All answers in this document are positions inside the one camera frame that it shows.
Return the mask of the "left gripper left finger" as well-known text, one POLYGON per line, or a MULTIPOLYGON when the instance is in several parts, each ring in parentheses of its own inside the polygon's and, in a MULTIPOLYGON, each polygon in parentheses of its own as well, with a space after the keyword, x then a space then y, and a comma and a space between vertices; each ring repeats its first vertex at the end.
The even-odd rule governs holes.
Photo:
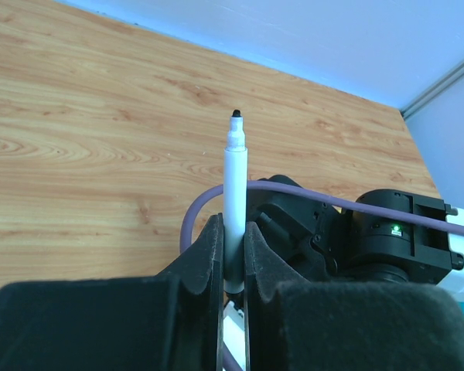
POLYGON ((0 289, 0 370, 219 370, 223 220, 152 277, 0 289))

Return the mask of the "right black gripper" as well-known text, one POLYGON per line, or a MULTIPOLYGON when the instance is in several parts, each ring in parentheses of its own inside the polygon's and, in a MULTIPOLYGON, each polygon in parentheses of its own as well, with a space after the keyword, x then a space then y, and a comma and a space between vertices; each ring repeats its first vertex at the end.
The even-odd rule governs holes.
POLYGON ((464 270, 464 255, 451 250, 443 231, 304 196, 251 189, 247 220, 309 281, 438 284, 464 270))

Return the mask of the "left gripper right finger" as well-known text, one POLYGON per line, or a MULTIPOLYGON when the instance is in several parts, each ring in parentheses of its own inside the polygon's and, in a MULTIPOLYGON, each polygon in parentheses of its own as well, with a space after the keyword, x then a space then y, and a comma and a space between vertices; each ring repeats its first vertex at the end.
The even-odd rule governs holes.
POLYGON ((311 282, 244 235, 249 370, 464 370, 464 314, 428 284, 311 282))

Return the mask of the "white pen dark barrel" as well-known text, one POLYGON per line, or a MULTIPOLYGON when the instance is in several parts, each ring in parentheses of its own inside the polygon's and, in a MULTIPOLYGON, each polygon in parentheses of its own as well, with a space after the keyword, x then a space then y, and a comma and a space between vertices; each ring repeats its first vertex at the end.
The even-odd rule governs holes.
POLYGON ((230 116, 223 167, 224 290, 244 290, 244 234, 247 206, 248 152, 241 111, 230 116))

